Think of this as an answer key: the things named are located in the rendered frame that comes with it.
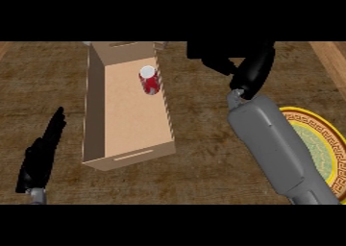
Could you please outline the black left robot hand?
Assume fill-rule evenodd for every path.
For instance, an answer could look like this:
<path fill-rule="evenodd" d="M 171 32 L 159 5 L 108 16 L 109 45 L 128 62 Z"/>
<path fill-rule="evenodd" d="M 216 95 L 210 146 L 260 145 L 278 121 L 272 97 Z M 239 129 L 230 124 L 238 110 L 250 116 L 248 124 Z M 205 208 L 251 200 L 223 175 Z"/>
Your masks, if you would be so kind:
<path fill-rule="evenodd" d="M 47 186 L 54 150 L 65 125 L 63 108 L 59 107 L 42 136 L 35 139 L 25 149 L 25 158 L 17 174 L 16 193 L 25 193 L 32 188 L 44 188 Z"/>

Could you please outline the red can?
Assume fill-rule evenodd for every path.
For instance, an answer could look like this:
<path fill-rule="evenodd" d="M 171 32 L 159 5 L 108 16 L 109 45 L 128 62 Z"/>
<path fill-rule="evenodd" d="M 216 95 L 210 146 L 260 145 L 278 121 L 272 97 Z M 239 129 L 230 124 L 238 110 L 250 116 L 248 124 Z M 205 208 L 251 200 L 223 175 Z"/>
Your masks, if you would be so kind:
<path fill-rule="evenodd" d="M 156 70 L 150 65 L 145 65 L 140 68 L 139 80 L 140 80 L 145 92 L 149 95 L 155 95 L 159 91 L 159 81 L 158 81 Z"/>

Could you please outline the brown cardboard box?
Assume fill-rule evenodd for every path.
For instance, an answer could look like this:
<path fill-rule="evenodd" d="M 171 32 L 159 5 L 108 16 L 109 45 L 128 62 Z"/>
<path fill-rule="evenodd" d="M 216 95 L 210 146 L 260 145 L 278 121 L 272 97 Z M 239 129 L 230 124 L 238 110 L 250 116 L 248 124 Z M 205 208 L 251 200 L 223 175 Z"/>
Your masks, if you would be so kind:
<path fill-rule="evenodd" d="M 162 92 L 145 92 L 140 69 L 158 67 L 152 41 L 94 41 L 87 51 L 82 164 L 102 170 L 176 153 Z"/>

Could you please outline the yellow and brown patterned plate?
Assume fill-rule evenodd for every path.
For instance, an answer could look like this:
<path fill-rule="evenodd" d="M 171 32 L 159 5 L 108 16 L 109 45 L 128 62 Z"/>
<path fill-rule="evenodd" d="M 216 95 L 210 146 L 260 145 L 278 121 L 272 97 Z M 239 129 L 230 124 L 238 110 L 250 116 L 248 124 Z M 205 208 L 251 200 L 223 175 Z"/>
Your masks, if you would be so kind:
<path fill-rule="evenodd" d="M 346 205 L 346 138 L 315 112 L 282 107 L 281 112 L 304 142 L 319 174 Z"/>

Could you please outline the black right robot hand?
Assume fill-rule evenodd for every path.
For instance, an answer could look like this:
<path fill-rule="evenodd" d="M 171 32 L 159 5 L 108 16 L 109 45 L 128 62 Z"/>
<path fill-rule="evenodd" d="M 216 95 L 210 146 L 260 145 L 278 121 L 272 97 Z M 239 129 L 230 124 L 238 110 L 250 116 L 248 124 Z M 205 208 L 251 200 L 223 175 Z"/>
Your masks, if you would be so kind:
<path fill-rule="evenodd" d="M 189 41 L 187 58 L 223 75 L 230 75 L 230 89 L 241 89 L 241 98 L 251 100 L 260 91 L 275 58 L 273 40 Z"/>

